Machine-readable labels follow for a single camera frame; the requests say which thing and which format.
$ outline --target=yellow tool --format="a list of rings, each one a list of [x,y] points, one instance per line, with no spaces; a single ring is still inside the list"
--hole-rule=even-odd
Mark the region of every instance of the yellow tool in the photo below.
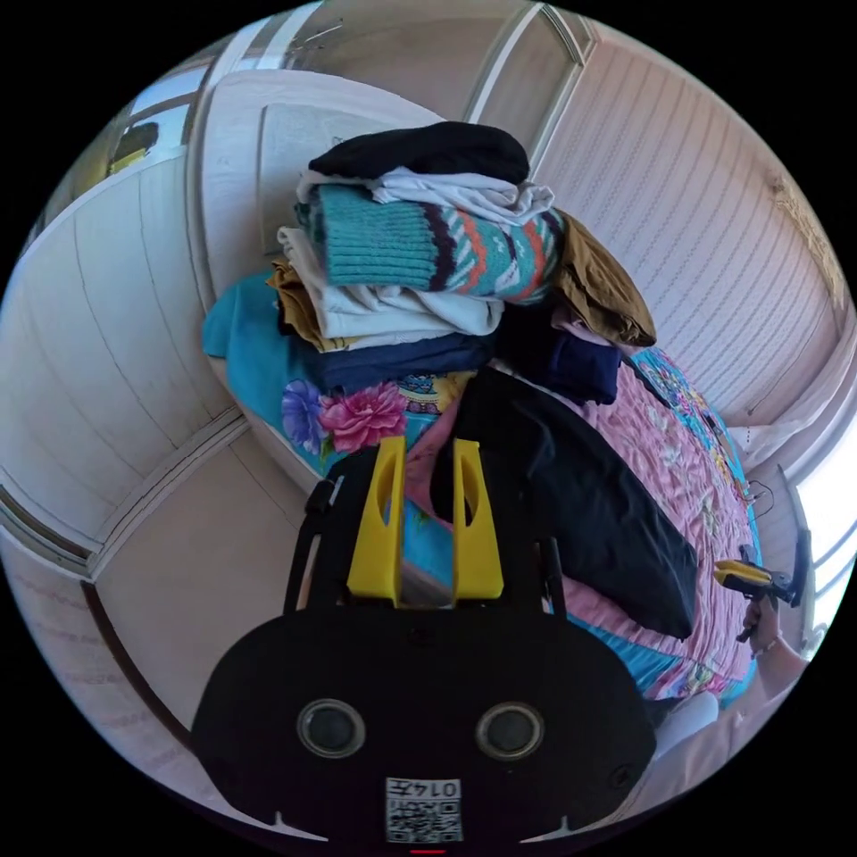
[[[752,562],[720,560],[714,563],[714,579],[726,589],[740,592],[750,601],[760,601],[767,596],[776,608],[780,601],[790,607],[798,607],[803,597],[803,588],[811,564],[810,531],[798,533],[795,548],[795,571],[791,578],[785,574],[768,571]],[[737,641],[745,643],[755,631],[755,626],[746,628]]]

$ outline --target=sticker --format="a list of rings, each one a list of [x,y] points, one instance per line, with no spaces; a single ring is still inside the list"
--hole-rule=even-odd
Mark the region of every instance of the sticker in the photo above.
[[[461,842],[459,779],[387,777],[388,842]]]

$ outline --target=folded clothes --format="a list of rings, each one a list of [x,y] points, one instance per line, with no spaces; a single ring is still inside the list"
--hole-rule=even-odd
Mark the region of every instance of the folded clothes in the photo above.
[[[558,213],[565,242],[554,285],[593,333],[615,345],[654,345],[654,321],[634,281],[582,223]]]
[[[476,172],[513,185],[529,176],[527,153],[511,134],[469,122],[437,122],[352,137],[309,166],[345,179],[379,179],[396,167],[445,175]]]
[[[395,345],[449,333],[483,337],[496,330],[500,322],[502,301],[416,292],[399,286],[333,288],[302,230],[283,228],[277,237],[306,286],[325,337],[374,337],[373,346]]]
[[[304,363],[321,389],[351,394],[411,375],[444,375],[481,369],[494,356],[495,337],[460,333],[402,345],[319,354],[307,349]]]
[[[513,185],[474,172],[429,175],[407,167],[396,167],[380,179],[342,179],[307,171],[297,186],[297,199],[309,203],[312,189],[323,184],[360,185],[372,193],[376,203],[428,203],[510,226],[523,226],[553,205],[553,191],[531,181]]]
[[[596,345],[615,345],[626,357],[633,357],[635,354],[644,351],[643,348],[635,345],[612,343],[609,339],[593,333],[578,314],[571,309],[571,305],[566,300],[560,301],[554,308],[551,326],[557,330],[565,330],[578,339],[585,339],[587,342],[592,342]]]
[[[552,313],[547,304],[510,306],[500,324],[497,356],[527,380],[574,404],[613,404],[619,349],[551,327]]]
[[[292,333],[308,342],[317,351],[342,351],[358,342],[357,338],[324,337],[309,293],[291,263],[275,259],[273,274],[266,280],[277,292],[278,327],[284,336]]]
[[[348,185],[319,185],[297,212],[334,287],[389,285],[530,304],[550,288],[563,240],[553,210],[508,226],[426,203],[379,205]]]

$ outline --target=white wall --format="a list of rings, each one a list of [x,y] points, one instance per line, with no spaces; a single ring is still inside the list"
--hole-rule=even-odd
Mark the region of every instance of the white wall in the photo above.
[[[596,46],[537,177],[627,268],[658,344],[711,405],[769,423],[833,350],[827,290],[771,202],[770,150],[710,90],[631,45]]]
[[[50,224],[0,317],[3,483],[90,549],[123,501],[232,405],[200,346],[185,155],[141,167]]]

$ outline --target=cable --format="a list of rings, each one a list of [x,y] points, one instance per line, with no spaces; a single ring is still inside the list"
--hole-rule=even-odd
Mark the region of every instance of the cable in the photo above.
[[[758,515],[754,516],[755,519],[758,520],[759,518],[764,518],[765,515],[767,515],[768,512],[770,512],[770,510],[774,508],[774,506],[776,505],[776,500],[774,499],[774,492],[771,491],[770,488],[768,488],[768,486],[764,484],[764,482],[760,482],[758,479],[751,479],[747,483],[747,487],[749,488],[750,485],[758,485],[759,487],[767,491],[770,495],[770,506],[764,512],[760,512]],[[753,498],[750,500],[749,504],[753,505],[753,503],[755,503],[761,496],[761,494],[753,495]]]

